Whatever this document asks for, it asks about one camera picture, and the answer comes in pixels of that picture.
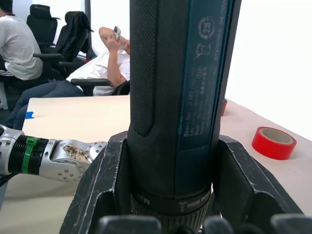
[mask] black holder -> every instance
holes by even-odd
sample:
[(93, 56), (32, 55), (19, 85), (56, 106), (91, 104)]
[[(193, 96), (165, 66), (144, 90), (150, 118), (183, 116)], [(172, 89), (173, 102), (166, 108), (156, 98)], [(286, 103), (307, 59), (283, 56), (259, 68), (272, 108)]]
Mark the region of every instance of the black holder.
[[(113, 136), (82, 177), (60, 234), (160, 234), (154, 217), (129, 215), (131, 175), (127, 132)], [(264, 234), (307, 234), (305, 217), (275, 177), (244, 147), (220, 136), (212, 158), (213, 189), (203, 233), (237, 230)], [(192, 233), (185, 227), (177, 233)]]

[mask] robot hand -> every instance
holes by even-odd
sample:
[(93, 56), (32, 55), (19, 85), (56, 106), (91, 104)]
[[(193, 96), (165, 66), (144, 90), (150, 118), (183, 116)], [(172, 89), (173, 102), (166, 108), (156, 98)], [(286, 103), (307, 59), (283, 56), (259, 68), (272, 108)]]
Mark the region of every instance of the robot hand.
[(78, 181), (106, 146), (107, 142), (30, 137), (0, 125), (0, 175), (11, 178), (29, 174), (64, 182)]

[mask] table surface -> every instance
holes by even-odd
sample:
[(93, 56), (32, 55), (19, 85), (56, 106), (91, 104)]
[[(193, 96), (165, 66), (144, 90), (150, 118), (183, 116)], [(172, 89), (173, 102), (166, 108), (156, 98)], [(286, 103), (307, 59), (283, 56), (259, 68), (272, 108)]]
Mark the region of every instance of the table surface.
[[(25, 121), (23, 131), (26, 135), (42, 138), (107, 141), (110, 136), (128, 130), (129, 98), (34, 98), (28, 106), (28, 111), (34, 112), (34, 119)], [(297, 140), (289, 160), (273, 160), (253, 149), (251, 142), (259, 126), (280, 129)], [(221, 118), (221, 134), (240, 141), (250, 155), (274, 174), (301, 210), (312, 215), (311, 141), (231, 101)], [(57, 234), (77, 185), (33, 175), (14, 177), (0, 212), (0, 233)]]

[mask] floor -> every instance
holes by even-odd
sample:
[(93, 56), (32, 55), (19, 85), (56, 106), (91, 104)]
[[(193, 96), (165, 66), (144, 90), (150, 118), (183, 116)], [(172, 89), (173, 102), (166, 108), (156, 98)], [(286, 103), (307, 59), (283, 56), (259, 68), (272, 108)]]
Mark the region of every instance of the floor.
[(10, 114), (10, 110), (12, 111), (14, 109), (16, 102), (20, 98), (19, 91), (11, 87), (5, 91), (5, 94), (8, 101), (9, 110), (0, 110), (0, 124), (4, 124), (5, 120)]

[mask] man in white shirt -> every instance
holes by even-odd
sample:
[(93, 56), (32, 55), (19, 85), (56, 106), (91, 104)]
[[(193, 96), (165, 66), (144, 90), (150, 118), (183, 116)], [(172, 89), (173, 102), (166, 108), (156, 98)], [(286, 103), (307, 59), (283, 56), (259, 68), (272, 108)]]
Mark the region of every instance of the man in white shirt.
[(71, 79), (106, 78), (113, 87), (95, 87), (95, 95), (110, 95), (122, 83), (130, 80), (130, 42), (115, 39), (113, 30), (102, 27), (100, 37), (108, 51), (73, 72), (67, 80), (50, 82), (24, 91), (4, 124), (22, 130), (28, 102), (31, 98), (82, 97), (83, 91), (70, 83)]
[(37, 79), (43, 63), (28, 25), (12, 13), (12, 0), (0, 0), (0, 82)]

